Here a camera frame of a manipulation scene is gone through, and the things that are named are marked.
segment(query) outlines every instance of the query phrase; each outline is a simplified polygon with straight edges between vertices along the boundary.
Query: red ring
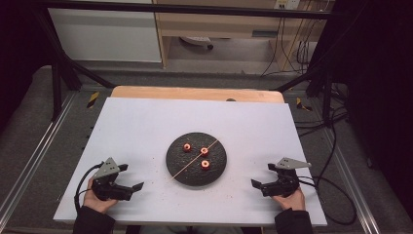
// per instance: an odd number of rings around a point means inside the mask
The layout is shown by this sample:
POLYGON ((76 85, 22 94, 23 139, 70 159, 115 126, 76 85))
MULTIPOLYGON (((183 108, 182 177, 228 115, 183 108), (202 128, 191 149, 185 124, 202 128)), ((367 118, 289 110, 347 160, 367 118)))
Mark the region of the red ring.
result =
POLYGON ((185 143, 182 146, 182 149, 183 149, 184 152, 188 153, 189 151, 191 151, 191 145, 189 143, 185 143))
POLYGON ((201 148, 201 154, 202 154, 201 156, 206 157, 208 153, 209 153, 209 150, 207 150, 206 147, 201 148))
POLYGON ((201 168, 202 168, 204 171, 209 170, 209 161, 204 160, 203 162, 201 162, 201 168))

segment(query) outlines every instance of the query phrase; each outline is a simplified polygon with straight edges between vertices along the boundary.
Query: white cabinet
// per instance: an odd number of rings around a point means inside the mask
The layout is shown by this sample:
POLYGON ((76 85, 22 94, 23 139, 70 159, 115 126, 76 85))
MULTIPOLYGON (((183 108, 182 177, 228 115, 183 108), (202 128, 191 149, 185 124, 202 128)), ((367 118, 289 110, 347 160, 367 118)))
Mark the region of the white cabinet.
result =
MULTIPOLYGON (((152 3, 150 0, 110 2, 152 3)), ((161 62, 153 13, 66 9, 49 12, 61 45, 72 59, 161 62)))

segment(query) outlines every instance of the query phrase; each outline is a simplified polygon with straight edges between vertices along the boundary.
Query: black cable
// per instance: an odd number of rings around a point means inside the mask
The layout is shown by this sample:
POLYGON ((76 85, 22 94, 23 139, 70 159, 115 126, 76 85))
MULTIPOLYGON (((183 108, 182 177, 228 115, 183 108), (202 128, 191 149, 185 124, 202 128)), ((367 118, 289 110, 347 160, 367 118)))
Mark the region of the black cable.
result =
MULTIPOLYGON (((306 8, 306 10, 305 11, 309 11, 309 8, 310 8, 310 6, 311 6, 311 2, 312 2, 312 0, 310 0, 309 1, 309 3, 308 3, 308 5, 307 5, 307 8, 306 8)), ((309 22, 307 23, 307 27, 306 28, 308 28, 308 26, 310 25, 310 23, 311 23, 311 21, 309 20, 309 22)), ((300 54, 300 50, 301 50, 301 44, 302 44, 302 42, 300 41, 300 44, 298 45, 298 50, 297 50, 297 54, 296 54, 296 60, 297 60, 297 62, 300 64, 300 67, 301 67, 301 74, 304 74, 304 70, 308 70, 308 65, 307 65, 307 68, 306 69, 304 69, 304 64, 303 64, 303 62, 300 62, 299 61, 299 54, 300 54)), ((303 46, 303 58, 302 58, 302 60, 304 60, 304 56, 305 56, 305 52, 306 52, 306 48, 309 48, 309 46, 307 46, 307 40, 305 40, 304 41, 304 46, 303 46)))
MULTIPOLYGON (((353 199, 350 197, 350 195, 349 195, 346 191, 344 191, 341 187, 339 187, 339 186, 338 186, 337 184, 335 184, 333 181, 331 181, 331 180, 329 180, 329 179, 327 179, 327 178, 325 178, 325 177, 320 177, 320 176, 314 176, 314 177, 299 176, 299 178, 300 178, 300 177, 310 179, 310 180, 312 180, 313 182, 315 182, 315 178, 317 178, 318 180, 324 180, 324 181, 326 181, 327 183, 329 183, 330 185, 332 185, 333 187, 335 187, 337 190, 339 190, 339 191, 350 201, 350 204, 352 205, 352 209, 353 209, 353 217, 352 217, 352 219, 351 219, 350 221, 340 221, 340 220, 337 220, 337 219, 333 218, 333 217, 332 217, 331 215, 329 215, 326 211, 324 211, 324 214, 325 214, 325 216, 326 216, 327 218, 329 218, 329 219, 332 220, 333 222, 338 223, 338 224, 341 224, 341 225, 352 225, 353 223, 355 223, 355 221, 356 221, 356 219, 357 219, 357 208, 356 208, 356 204, 355 204, 355 202, 353 201, 353 199)), ((319 194, 319 186, 317 186, 317 185, 315 185, 315 184, 312 184, 312 183, 310 183, 310 182, 307 182, 307 181, 303 181, 303 180, 301 180, 301 179, 299 179, 299 181, 300 181, 300 183, 303 183, 303 184, 306 184, 306 185, 309 185, 309 186, 314 187, 314 188, 316 189, 317 193, 319 194)))
POLYGON ((264 77, 264 76, 266 76, 266 75, 264 75, 264 74, 265 74, 265 72, 267 72, 267 70, 270 68, 271 64, 273 64, 274 58, 276 57, 276 53, 277 53, 277 44, 278 44, 278 41, 279 41, 279 31, 280 31, 280 26, 281 26, 281 24, 282 24, 282 19, 280 18, 280 21, 279 21, 279 27, 277 28, 277 35, 276 35, 276 46, 275 46, 275 49, 274 49, 273 58, 271 58, 270 64, 268 64, 267 68, 264 70, 264 72, 262 72, 262 74, 260 75, 260 77, 264 77))
POLYGON ((307 63, 307 64, 309 63, 309 60, 308 60, 308 58, 309 58, 309 49, 310 49, 309 39, 310 39, 311 33, 313 32, 314 26, 316 25, 317 22, 318 22, 317 20, 315 20, 313 22, 312 26, 309 29, 309 32, 308 32, 307 36, 305 37, 305 40, 303 42, 304 46, 303 46, 303 49, 302 49, 303 57, 302 57, 301 61, 298 60, 298 58, 299 58, 298 55, 301 51, 300 47, 298 48, 299 50, 298 50, 298 53, 297 53, 297 62, 299 62, 299 63, 307 63))
POLYGON ((305 54, 307 44, 308 44, 308 42, 305 42, 305 41, 300 41, 300 44, 298 44, 298 49, 296 50, 297 53, 295 53, 295 59, 300 64, 308 64, 308 61, 304 60, 304 56, 303 56, 303 58, 300 59, 300 54, 301 53, 305 54))
MULTIPOLYGON (((306 28, 308 28, 310 26, 311 22, 312 22, 311 20, 308 21, 306 28)), ((298 45, 297 54, 296 54, 296 59, 297 59, 297 62, 299 62, 299 63, 304 63, 305 62, 303 58, 302 58, 302 60, 300 60, 299 57, 300 57, 301 53, 305 53, 305 48, 306 48, 309 37, 303 36, 303 38, 304 38, 304 40, 300 41, 300 44, 298 45)))
POLYGON ((90 188, 85 189, 85 190, 83 190, 82 192, 80 192, 79 195, 81 195, 82 193, 87 192, 87 191, 89 191, 89 190, 91 190, 91 189, 90 189, 90 188))
POLYGON ((75 200, 75 208, 76 208, 76 212, 77 214, 80 212, 80 204, 79 204, 79 196, 81 193, 86 192, 88 189, 86 189, 83 192, 79 192, 80 191, 80 187, 82 186, 83 182, 85 181, 86 176, 88 176, 88 174, 93 171, 94 169, 99 169, 101 166, 103 165, 103 162, 101 162, 100 164, 94 165, 93 167, 91 167, 82 177, 82 179, 79 182, 79 185, 76 189, 76 194, 74 197, 75 200))
MULTIPOLYGON (((343 112, 340 113, 338 115, 336 115, 334 121, 338 122, 339 120, 341 120, 341 117, 344 115, 347 115, 347 112, 343 112)), ((324 120, 315 120, 315 121, 294 121, 294 124, 315 124, 315 123, 323 123, 324 120)))
POLYGON ((303 59, 304 59, 304 57, 306 57, 306 65, 307 65, 307 68, 306 69, 308 69, 309 68, 309 65, 310 65, 310 57, 309 57, 309 51, 310 51, 310 42, 308 41, 309 40, 309 38, 307 38, 307 50, 306 50, 306 55, 303 55, 303 59))
POLYGON ((267 73, 267 74, 265 74, 265 75, 263 75, 263 76, 261 76, 261 77, 264 77, 264 76, 268 76, 268 75, 272 75, 272 74, 280 74, 280 73, 288 73, 288 72, 297 72, 296 70, 289 70, 289 71, 274 71, 274 72, 270 72, 270 73, 267 73))
MULTIPOLYGON (((283 38, 283 30, 285 29, 285 18, 283 18, 282 19, 282 38, 283 38)), ((283 54, 285 55, 285 58, 286 58, 286 60, 288 61, 288 63, 289 63, 289 65, 291 66, 291 68, 295 71, 295 72, 298 72, 295 68, 294 68, 294 66, 292 65, 292 63, 291 63, 291 61, 289 60, 289 57, 288 57, 288 55, 286 54, 286 52, 285 52, 285 50, 284 50, 284 48, 283 48, 283 44, 282 44, 282 52, 283 52, 283 54)))
MULTIPOLYGON (((333 111, 333 113, 331 114, 331 120, 334 120, 334 115, 335 115, 336 111, 338 111, 338 110, 340 110, 340 109, 342 109, 342 108, 344 108, 344 107, 342 106, 342 107, 337 108, 337 109, 335 109, 335 110, 333 111)), ((333 158, 334 151, 335 151, 335 147, 336 147, 336 144, 337 144, 337 134, 336 134, 336 131, 335 131, 335 128, 334 128, 334 121, 331 121, 331 131, 333 132, 333 145, 332 145, 332 147, 331 147, 331 153, 330 153, 330 155, 328 156, 328 159, 327 159, 327 161, 325 162, 325 165, 324 165, 324 167, 322 168, 321 173, 319 174, 319 180, 320 180, 320 178, 322 177, 322 175, 325 173, 325 170, 327 170, 327 167, 328 167, 331 159, 333 158)))
POLYGON ((341 225, 352 225, 353 223, 355 223, 356 219, 357 219, 357 208, 356 208, 356 204, 353 201, 353 199, 350 197, 350 195, 348 193, 346 193, 346 191, 344 191, 342 188, 340 188, 337 184, 335 184, 334 182, 332 182, 331 180, 322 177, 322 176, 314 176, 314 178, 318 179, 318 182, 320 180, 324 180, 327 183, 329 183, 330 185, 332 185, 333 187, 337 188, 341 193, 343 193, 344 196, 346 196, 346 198, 350 201, 350 204, 352 205, 352 209, 353 209, 353 217, 350 221, 340 221, 337 220, 335 218, 333 218, 332 216, 330 216, 328 213, 324 212, 325 216, 327 218, 329 218, 330 220, 334 221, 335 223, 341 224, 341 225))
MULTIPOLYGON (((341 113, 341 114, 337 115, 337 116, 333 119, 333 122, 339 122, 339 121, 341 121, 342 119, 346 118, 347 115, 348 115, 347 112, 341 113)), ((313 132, 315 132, 315 131, 317 131, 317 130, 320 130, 320 129, 326 127, 326 126, 325 126, 325 123, 323 123, 322 120, 319 120, 318 122, 322 122, 322 124, 315 125, 315 126, 297 126, 297 127, 296 127, 297 130, 310 129, 308 132, 303 133, 303 134, 300 134, 300 135, 298 135, 298 136, 299 136, 299 137, 303 137, 303 136, 305 136, 305 135, 311 134, 311 133, 313 133, 313 132)))

